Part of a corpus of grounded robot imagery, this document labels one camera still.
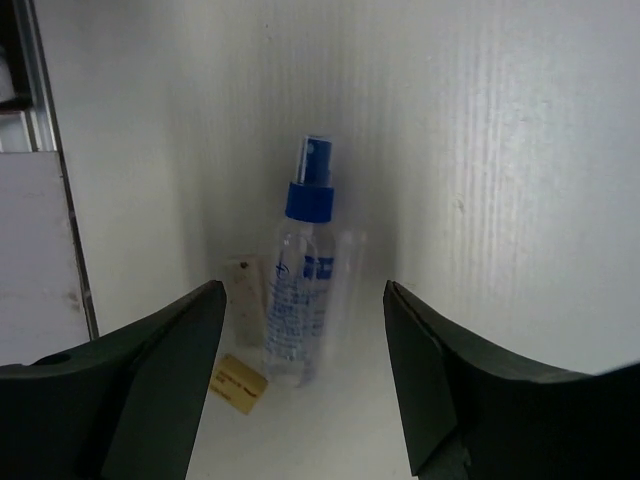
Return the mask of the clear spray bottle blue cap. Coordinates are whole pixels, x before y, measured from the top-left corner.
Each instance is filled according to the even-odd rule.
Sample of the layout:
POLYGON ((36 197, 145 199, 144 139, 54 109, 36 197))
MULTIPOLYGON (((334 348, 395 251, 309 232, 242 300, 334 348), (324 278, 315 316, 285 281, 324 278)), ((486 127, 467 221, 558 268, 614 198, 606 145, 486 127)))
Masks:
POLYGON ((268 269, 264 372, 294 388, 314 377, 325 330, 336 250, 331 154, 329 138, 303 138, 268 269))

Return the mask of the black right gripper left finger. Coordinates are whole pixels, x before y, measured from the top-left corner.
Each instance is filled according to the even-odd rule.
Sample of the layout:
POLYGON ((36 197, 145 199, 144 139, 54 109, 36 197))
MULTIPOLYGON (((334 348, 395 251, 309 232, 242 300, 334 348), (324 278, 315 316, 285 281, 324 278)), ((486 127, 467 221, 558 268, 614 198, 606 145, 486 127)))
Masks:
POLYGON ((96 340, 2 366, 2 478, 185 478, 225 308, 209 281, 96 340))

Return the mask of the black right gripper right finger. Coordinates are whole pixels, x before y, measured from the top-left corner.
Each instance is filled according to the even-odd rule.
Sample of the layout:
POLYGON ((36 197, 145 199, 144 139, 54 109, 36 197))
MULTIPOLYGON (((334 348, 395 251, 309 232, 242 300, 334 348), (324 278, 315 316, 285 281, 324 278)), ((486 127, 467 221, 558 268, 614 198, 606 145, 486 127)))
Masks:
POLYGON ((394 281, 383 307, 414 477, 638 477, 637 365, 589 375, 526 358, 394 281))

